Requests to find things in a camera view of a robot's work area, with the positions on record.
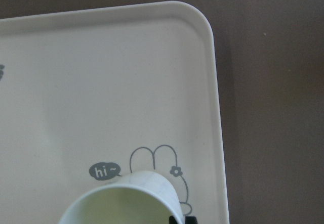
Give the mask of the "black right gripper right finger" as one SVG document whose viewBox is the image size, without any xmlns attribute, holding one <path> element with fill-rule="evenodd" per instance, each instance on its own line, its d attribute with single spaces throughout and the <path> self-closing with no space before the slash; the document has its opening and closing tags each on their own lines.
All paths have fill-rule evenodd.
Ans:
<svg viewBox="0 0 324 224">
<path fill-rule="evenodd" d="M 191 214 L 192 214 L 192 211 L 189 211 L 186 214 L 184 214 L 185 224 L 198 224 L 197 218 Z"/>
</svg>

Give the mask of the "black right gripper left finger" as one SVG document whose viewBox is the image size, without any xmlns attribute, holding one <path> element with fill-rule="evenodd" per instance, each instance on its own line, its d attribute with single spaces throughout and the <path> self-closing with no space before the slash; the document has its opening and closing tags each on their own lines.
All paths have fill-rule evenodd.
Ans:
<svg viewBox="0 0 324 224">
<path fill-rule="evenodd" d="M 169 224 L 179 224 L 180 223 L 180 222 L 178 222 L 178 216 L 175 212 L 173 212 L 173 211 L 170 212 L 168 222 L 169 222 Z"/>
</svg>

